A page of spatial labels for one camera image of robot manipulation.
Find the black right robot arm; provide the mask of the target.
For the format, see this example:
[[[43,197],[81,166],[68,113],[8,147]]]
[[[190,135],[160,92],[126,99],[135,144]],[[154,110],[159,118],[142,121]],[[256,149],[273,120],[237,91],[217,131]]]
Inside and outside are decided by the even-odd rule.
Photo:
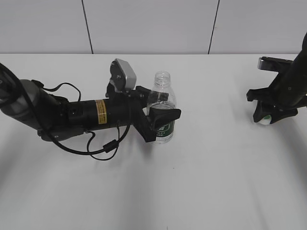
[[[271,125],[296,116],[307,105],[307,37],[294,60],[262,56],[258,69],[277,72],[266,88],[249,89],[247,101],[257,101],[253,122]]]

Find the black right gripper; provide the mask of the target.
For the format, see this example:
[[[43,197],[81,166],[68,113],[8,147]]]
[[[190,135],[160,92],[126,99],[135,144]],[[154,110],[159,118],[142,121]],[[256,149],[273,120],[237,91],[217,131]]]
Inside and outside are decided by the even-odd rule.
[[[259,123],[266,115],[271,115],[270,124],[274,124],[298,114],[296,108],[287,108],[276,102],[269,93],[268,88],[249,89],[246,96],[249,102],[257,101],[257,106],[253,114],[254,123]]]

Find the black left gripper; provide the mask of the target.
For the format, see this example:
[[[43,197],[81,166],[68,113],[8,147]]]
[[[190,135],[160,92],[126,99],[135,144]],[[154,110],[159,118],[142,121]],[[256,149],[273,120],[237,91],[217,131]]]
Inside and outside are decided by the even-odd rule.
[[[136,86],[134,90],[115,92],[113,86],[106,90],[106,116],[109,127],[133,125],[146,142],[156,140],[156,131],[181,116],[180,109],[157,109],[150,107],[149,114],[143,111],[147,105],[150,89]]]

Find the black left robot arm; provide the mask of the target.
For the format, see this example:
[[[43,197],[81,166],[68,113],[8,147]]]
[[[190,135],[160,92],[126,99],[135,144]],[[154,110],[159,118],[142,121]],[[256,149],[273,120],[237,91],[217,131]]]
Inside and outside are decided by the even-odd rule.
[[[86,132],[132,125],[146,142],[152,142],[160,127],[180,118],[179,109],[151,109],[148,114],[143,111],[150,90],[136,85],[136,74],[128,62],[113,60],[110,74],[104,99],[70,102],[41,82],[18,79],[1,66],[0,109],[35,129],[45,141],[63,141]]]

